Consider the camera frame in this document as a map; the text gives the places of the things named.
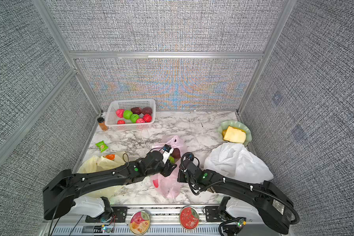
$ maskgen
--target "dark red fruit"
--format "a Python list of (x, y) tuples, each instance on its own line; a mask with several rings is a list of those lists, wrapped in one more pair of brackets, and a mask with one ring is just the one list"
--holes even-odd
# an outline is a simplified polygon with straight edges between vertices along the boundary
[(132, 113), (140, 115), (142, 113), (142, 109), (140, 107), (131, 108)]
[(145, 114), (152, 114), (152, 108), (151, 107), (144, 107), (142, 111), (143, 115)]
[(181, 158), (180, 150), (178, 148), (173, 149), (171, 156), (175, 159)]

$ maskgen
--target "label on tin lid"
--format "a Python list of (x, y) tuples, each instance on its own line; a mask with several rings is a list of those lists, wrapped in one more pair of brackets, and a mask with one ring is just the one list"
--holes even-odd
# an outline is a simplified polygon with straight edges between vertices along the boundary
[(130, 230), (133, 234), (144, 234), (149, 228), (149, 215), (143, 211), (135, 213), (130, 220)]
[(180, 223), (185, 229), (193, 230), (199, 224), (199, 215), (195, 209), (185, 207), (180, 213)]

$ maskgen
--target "plastic basket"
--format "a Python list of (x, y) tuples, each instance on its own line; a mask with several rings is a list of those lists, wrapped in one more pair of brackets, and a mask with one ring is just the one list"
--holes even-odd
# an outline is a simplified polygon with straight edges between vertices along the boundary
[[(131, 120), (126, 120), (124, 118), (119, 118), (115, 111), (118, 109), (130, 110), (134, 107), (151, 107), (152, 108), (152, 120), (149, 123), (132, 123)], [(105, 125), (109, 126), (113, 130), (142, 130), (147, 129), (152, 126), (155, 122), (156, 116), (156, 102), (153, 99), (134, 99), (134, 100), (118, 100), (112, 101), (110, 103), (108, 114), (105, 119)], [(117, 125), (118, 120), (124, 120), (126, 124)]]

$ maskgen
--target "pink plastic bag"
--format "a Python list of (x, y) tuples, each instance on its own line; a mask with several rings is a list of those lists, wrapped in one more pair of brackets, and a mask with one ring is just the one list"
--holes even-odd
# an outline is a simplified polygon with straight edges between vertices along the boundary
[[(184, 141), (177, 135), (163, 137), (161, 142), (162, 143), (153, 145), (152, 148), (162, 148), (164, 144), (168, 144), (172, 148), (178, 148), (181, 155), (186, 153)], [(161, 193), (161, 195), (165, 198), (176, 198), (180, 194), (181, 183), (177, 182), (180, 162), (181, 161), (179, 159), (176, 162), (177, 167), (168, 177), (164, 177), (161, 174), (151, 176), (151, 183), (155, 186), (156, 191)]]

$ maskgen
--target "plastic bag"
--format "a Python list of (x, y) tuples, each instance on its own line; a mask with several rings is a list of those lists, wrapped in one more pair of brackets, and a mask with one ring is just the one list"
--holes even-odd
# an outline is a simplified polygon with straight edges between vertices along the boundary
[[(77, 171), (80, 174), (99, 172), (103, 170), (110, 170), (113, 168), (120, 167), (124, 165), (125, 162), (122, 158), (124, 152), (115, 153), (116, 157), (114, 160), (109, 160), (104, 157), (93, 156), (92, 158), (86, 160)], [(103, 189), (99, 189), (90, 193), (85, 194), (84, 196), (90, 196), (94, 198), (107, 197), (110, 199), (116, 191), (122, 188), (122, 185), (111, 186)]]
[[(186, 146), (184, 141), (180, 139), (179, 136), (169, 136), (163, 137), (161, 139), (162, 143), (155, 144), (152, 148), (162, 148), (164, 144), (170, 145), (172, 148), (178, 148), (180, 150), (181, 155), (186, 153)], [(157, 192), (159, 192), (165, 198), (176, 198), (180, 194), (181, 183), (177, 182), (178, 172), (181, 160), (179, 159), (176, 164), (177, 167), (173, 170), (173, 172), (168, 176), (164, 177), (161, 174), (155, 174), (151, 176), (151, 183), (155, 186)]]
[(262, 183), (274, 178), (267, 165), (243, 144), (223, 143), (211, 151), (204, 167), (247, 183)]

